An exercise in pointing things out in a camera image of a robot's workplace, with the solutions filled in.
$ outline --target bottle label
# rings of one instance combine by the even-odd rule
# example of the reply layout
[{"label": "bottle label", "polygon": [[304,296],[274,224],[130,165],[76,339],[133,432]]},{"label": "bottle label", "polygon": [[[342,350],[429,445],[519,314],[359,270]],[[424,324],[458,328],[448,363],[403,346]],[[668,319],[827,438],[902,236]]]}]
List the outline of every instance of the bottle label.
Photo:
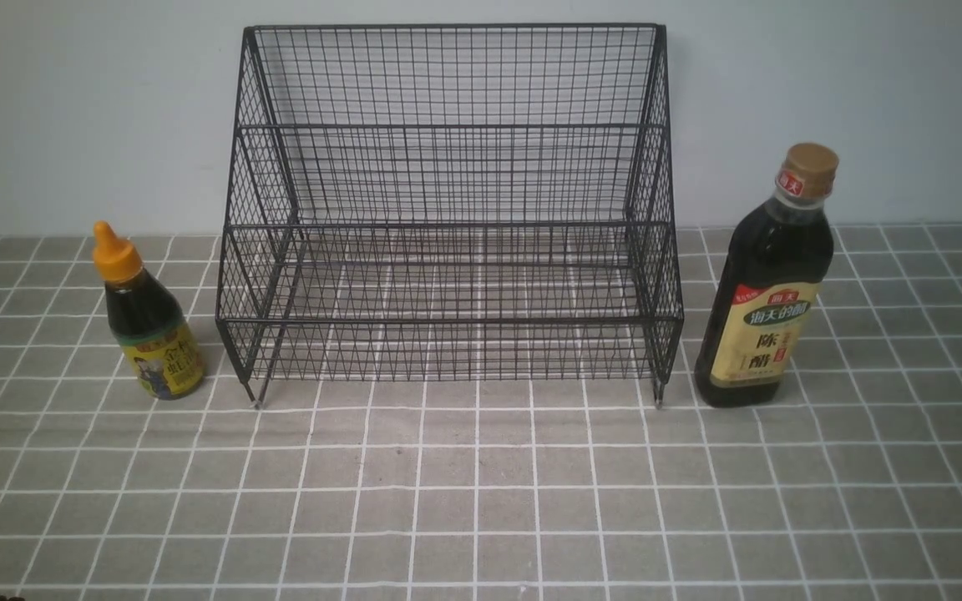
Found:
[{"label": "bottle label", "polygon": [[119,336],[118,343],[144,390],[156,399],[183,395],[203,379],[203,357],[184,320],[144,338]]},{"label": "bottle label", "polygon": [[817,292],[818,284],[807,282],[738,285],[711,366],[711,384],[730,388],[782,379]]}]

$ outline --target red logo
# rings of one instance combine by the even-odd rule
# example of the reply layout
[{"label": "red logo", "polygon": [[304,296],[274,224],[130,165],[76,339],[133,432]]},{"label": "red logo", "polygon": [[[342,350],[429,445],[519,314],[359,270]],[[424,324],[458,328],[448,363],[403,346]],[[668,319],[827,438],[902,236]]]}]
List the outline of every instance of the red logo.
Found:
[{"label": "red logo", "polygon": [[763,294],[764,290],[765,289],[763,288],[759,288],[759,289],[748,288],[747,285],[738,284],[737,289],[733,291],[733,304],[743,305],[748,301],[751,301],[752,298],[755,298],[760,294]]},{"label": "red logo", "polygon": [[778,183],[779,188],[786,190],[791,195],[804,194],[804,181],[799,179],[792,171],[786,171],[785,169],[779,171],[775,183]]},{"label": "red logo", "polygon": [[767,298],[768,305],[780,305],[782,303],[795,303],[801,293],[796,290],[779,290]]}]

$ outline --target orange nozzle cap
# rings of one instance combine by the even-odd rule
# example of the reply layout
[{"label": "orange nozzle cap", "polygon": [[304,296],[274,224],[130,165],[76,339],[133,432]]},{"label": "orange nozzle cap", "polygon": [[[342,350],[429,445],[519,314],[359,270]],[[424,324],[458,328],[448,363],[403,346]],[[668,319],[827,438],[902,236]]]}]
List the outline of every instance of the orange nozzle cap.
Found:
[{"label": "orange nozzle cap", "polygon": [[103,279],[114,284],[133,279],[144,269],[136,246],[120,239],[106,221],[95,221],[95,250],[91,251],[91,258]]}]

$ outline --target wire rack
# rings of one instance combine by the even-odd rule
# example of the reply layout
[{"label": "wire rack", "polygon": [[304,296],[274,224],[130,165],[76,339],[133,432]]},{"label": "wire rack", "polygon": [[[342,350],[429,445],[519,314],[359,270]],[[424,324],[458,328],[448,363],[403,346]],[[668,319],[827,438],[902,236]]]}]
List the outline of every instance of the wire rack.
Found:
[{"label": "wire rack", "polygon": [[665,29],[244,31],[216,320],[271,379],[649,377],[684,319]]}]

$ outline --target wire mesh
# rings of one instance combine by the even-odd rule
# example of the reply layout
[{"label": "wire mesh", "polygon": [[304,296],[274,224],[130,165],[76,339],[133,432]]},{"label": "wire mesh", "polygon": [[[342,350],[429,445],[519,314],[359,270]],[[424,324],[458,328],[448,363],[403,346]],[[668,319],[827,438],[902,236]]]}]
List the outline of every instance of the wire mesh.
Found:
[{"label": "wire mesh", "polygon": [[245,30],[216,318],[252,400],[271,377],[659,391],[666,90],[658,26]]}]

